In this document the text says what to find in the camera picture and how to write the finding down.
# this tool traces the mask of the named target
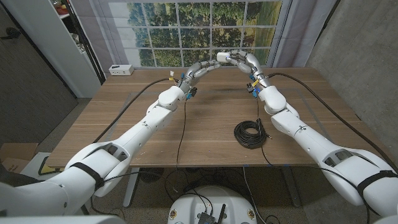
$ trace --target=cable coil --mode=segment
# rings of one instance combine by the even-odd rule
[[[247,131],[249,128],[257,130],[257,133],[249,133]],[[260,118],[258,118],[257,121],[240,122],[234,129],[234,135],[238,143],[248,149],[261,147],[267,139],[266,130],[262,126]]]

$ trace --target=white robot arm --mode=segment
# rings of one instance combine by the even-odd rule
[[[353,205],[362,205],[364,199],[381,216],[397,215],[398,176],[389,164],[369,151],[337,146],[301,121],[297,111],[264,76],[252,54],[239,50],[220,52],[217,60],[232,63],[242,72],[251,73],[260,89],[258,96],[265,102],[265,111],[272,115],[275,128],[294,138],[319,167],[341,175],[354,185],[322,170],[341,196]]]
[[[7,217],[73,215],[90,197],[106,195],[120,181],[131,159],[158,130],[171,122],[179,102],[193,94],[201,77],[220,67],[217,61],[192,65],[177,86],[159,95],[146,116],[120,138],[86,146],[68,162],[65,171],[36,184],[11,187],[0,183],[0,211]]]

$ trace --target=green foliage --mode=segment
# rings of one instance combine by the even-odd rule
[[[176,3],[144,3],[149,26],[177,26]],[[246,25],[276,25],[282,2],[249,2]],[[130,12],[130,26],[145,26],[141,3],[127,3]],[[244,20],[245,2],[214,2],[213,26],[241,26]],[[209,26],[210,3],[178,3],[181,26]],[[136,47],[150,47],[147,29],[133,29],[136,34]],[[177,29],[150,29],[153,47],[179,48]],[[247,28],[244,33],[243,47],[270,46],[275,29]],[[242,28],[213,29],[213,47],[228,47],[223,50],[184,50],[184,66],[189,67],[197,61],[213,59],[219,51],[228,51],[240,47]],[[209,29],[181,29],[181,41],[184,48],[210,46]],[[244,49],[254,54],[262,65],[266,64],[269,49]],[[179,50],[154,50],[158,67],[181,67]],[[152,50],[139,50],[141,66],[153,67]]]
[[[148,31],[144,28],[132,28],[136,33],[136,47],[150,47]]]
[[[154,50],[158,67],[181,67],[179,50]]]
[[[181,43],[184,48],[209,47],[210,29],[181,29]]]
[[[213,29],[214,47],[240,47],[242,28]]]
[[[145,14],[150,26],[176,26],[175,3],[144,3]]]
[[[153,47],[180,47],[177,29],[149,29]]]
[[[210,59],[209,50],[183,50],[184,67]]]
[[[243,25],[245,2],[214,2],[213,26]]]
[[[181,26],[209,26],[210,3],[179,3],[178,15]]]
[[[141,60],[142,67],[154,67],[154,55],[152,54],[152,50],[139,50],[139,58]]]
[[[127,23],[130,26],[144,26],[145,19],[142,13],[141,3],[127,3],[127,8],[130,11],[130,19]]]

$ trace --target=power outlet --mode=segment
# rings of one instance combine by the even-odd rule
[[[131,75],[133,71],[132,65],[112,65],[109,68],[111,75]]]

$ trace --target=window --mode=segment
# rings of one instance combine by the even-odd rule
[[[283,2],[109,2],[106,22],[134,67],[189,67],[234,49],[267,65]]]

